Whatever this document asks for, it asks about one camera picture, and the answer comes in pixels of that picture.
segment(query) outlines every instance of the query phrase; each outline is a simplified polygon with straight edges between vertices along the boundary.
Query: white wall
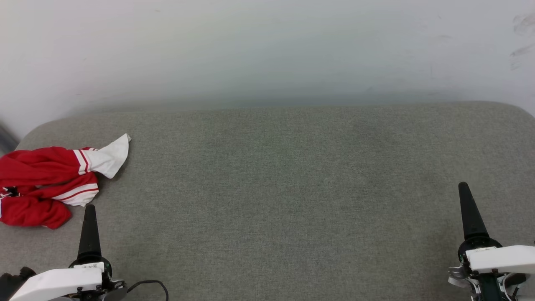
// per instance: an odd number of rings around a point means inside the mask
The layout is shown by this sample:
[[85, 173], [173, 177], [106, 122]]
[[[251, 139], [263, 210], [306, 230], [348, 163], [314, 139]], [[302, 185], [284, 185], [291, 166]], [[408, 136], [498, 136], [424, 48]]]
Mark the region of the white wall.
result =
[[535, 2], [3, 0], [0, 122], [88, 111], [489, 100], [535, 114]]

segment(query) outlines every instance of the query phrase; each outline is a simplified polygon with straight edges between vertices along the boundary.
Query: red garment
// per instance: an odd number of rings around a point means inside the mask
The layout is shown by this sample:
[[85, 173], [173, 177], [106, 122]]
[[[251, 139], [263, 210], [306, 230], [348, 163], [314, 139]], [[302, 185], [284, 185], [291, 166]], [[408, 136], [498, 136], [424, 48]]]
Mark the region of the red garment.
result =
[[102, 149], [45, 147], [0, 158], [0, 221], [57, 229], [98, 193], [94, 171], [112, 178], [128, 155], [129, 136]]

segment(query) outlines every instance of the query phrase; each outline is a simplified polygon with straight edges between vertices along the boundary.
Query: gray fabric surface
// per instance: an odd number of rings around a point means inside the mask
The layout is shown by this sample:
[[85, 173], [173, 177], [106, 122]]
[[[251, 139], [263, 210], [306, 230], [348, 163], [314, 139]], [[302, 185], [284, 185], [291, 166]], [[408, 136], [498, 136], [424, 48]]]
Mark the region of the gray fabric surface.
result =
[[[492, 237], [532, 244], [535, 121], [486, 102], [123, 113], [42, 125], [19, 148], [102, 147], [115, 277], [171, 300], [468, 300], [447, 282], [463, 240], [457, 184]], [[75, 258], [82, 208], [58, 230], [0, 225], [0, 271]], [[157, 284], [127, 300], [164, 300]]]

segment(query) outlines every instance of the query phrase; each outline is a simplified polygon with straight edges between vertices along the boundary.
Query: small label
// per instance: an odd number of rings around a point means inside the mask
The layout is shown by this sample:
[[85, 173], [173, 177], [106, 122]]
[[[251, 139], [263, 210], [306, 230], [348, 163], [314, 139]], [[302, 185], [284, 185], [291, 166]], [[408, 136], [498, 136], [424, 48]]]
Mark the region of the small label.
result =
[[85, 268], [99, 268], [102, 273], [104, 272], [104, 263], [103, 262], [94, 262], [92, 264], [76, 265], [73, 266], [75, 269], [85, 269]]

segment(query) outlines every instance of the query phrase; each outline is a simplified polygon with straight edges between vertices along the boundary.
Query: black cable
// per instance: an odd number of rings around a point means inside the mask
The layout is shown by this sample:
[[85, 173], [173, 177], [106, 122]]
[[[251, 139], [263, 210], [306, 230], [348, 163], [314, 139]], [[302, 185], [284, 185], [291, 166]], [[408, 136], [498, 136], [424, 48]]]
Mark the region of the black cable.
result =
[[519, 287], [515, 288], [515, 291], [513, 292], [513, 298], [516, 298], [516, 293], [518, 293], [518, 289], [519, 289]]
[[144, 280], [144, 281], [140, 281], [140, 282], [137, 282], [135, 283], [133, 286], [129, 287], [128, 290], [126, 291], [126, 293], [129, 293], [131, 292], [133, 289], [135, 289], [138, 285], [140, 284], [146, 284], [146, 283], [158, 283], [159, 285], [162, 286], [162, 288], [164, 289], [165, 291], [165, 301], [169, 301], [169, 292], [167, 291], [167, 288], [165, 287], [165, 285], [159, 281], [159, 280]]

